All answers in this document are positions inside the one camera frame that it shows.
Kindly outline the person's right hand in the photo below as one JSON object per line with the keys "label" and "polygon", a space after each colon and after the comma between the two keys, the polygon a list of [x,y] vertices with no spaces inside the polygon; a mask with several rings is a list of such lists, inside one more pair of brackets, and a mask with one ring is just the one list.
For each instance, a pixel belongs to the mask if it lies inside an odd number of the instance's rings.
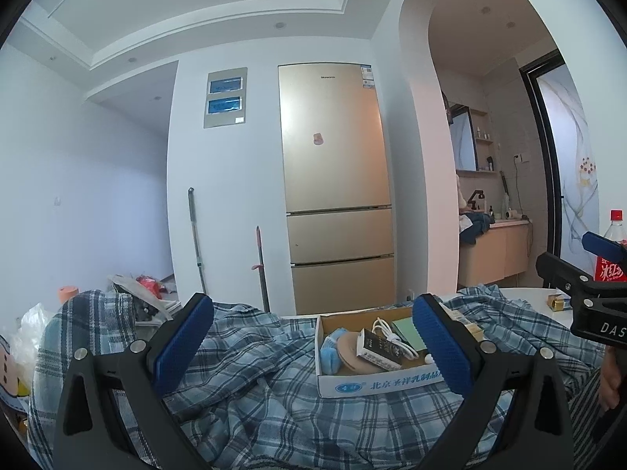
{"label": "person's right hand", "polygon": [[620,402],[618,388],[621,381],[622,374],[618,368],[615,349],[608,346],[603,356],[603,364],[600,366],[600,390],[598,391],[598,400],[604,412],[618,406]]}

